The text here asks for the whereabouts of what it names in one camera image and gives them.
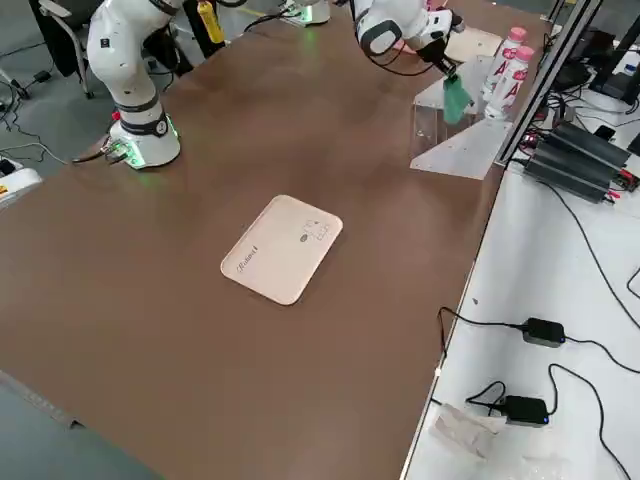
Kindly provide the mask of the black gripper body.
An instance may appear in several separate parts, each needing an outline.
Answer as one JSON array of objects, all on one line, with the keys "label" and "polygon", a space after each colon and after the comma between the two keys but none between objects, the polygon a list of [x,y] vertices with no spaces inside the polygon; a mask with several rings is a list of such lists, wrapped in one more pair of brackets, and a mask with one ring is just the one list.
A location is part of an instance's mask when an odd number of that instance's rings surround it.
[{"label": "black gripper body", "polygon": [[439,38],[417,51],[425,63],[441,63],[445,57],[446,40]]}]

